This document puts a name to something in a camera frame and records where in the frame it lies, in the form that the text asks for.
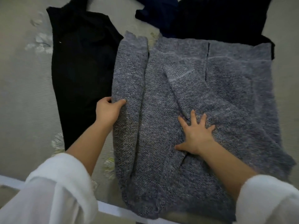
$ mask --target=knit fabric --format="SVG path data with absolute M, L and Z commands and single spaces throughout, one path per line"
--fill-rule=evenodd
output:
M 146 38 L 126 33 L 112 96 L 127 100 L 113 130 L 116 176 L 124 202 L 142 217 L 187 211 L 235 219 L 234 201 L 207 164 L 174 150 L 185 139 L 177 116 L 190 121 L 192 109 L 256 171 L 287 180 L 295 164 L 281 148 L 270 44 L 161 37 L 148 58 Z

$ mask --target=sweater sleeve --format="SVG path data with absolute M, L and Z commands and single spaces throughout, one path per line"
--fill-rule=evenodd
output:
M 97 214 L 92 182 L 83 164 L 69 154 L 47 159 L 0 210 L 0 223 L 90 223 Z
M 299 208 L 299 191 L 294 186 L 275 177 L 254 176 L 247 180 L 241 188 L 236 206 L 237 223 L 265 224 L 270 219 L 277 221 L 271 223 L 293 223 L 279 222 L 279 219 L 288 220 L 291 217 L 286 212 L 291 212 L 286 209 L 290 204 Z M 292 215 L 298 217 L 298 214 L 294 212 Z

